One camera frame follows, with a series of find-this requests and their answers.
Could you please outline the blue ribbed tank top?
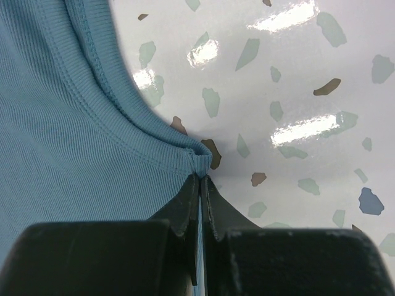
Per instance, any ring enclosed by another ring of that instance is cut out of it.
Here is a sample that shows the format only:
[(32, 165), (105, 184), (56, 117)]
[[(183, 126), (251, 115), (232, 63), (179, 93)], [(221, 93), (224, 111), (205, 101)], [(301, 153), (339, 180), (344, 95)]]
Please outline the blue ribbed tank top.
[(143, 101), (107, 1), (1, 2), (1, 270), (27, 227), (147, 220), (211, 161)]

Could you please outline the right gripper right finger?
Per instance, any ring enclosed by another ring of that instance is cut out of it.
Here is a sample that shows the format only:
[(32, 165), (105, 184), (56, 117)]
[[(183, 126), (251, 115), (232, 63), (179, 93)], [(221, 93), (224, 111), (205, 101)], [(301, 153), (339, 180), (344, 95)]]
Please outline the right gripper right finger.
[(206, 295), (393, 295), (375, 244), (351, 229), (261, 228), (201, 181)]

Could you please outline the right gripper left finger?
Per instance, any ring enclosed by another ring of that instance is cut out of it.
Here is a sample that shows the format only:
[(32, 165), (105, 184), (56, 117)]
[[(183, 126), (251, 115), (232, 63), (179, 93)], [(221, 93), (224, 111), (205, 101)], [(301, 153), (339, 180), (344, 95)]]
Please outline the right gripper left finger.
[(2, 295), (191, 295), (198, 177), (144, 221), (38, 223), (1, 270)]

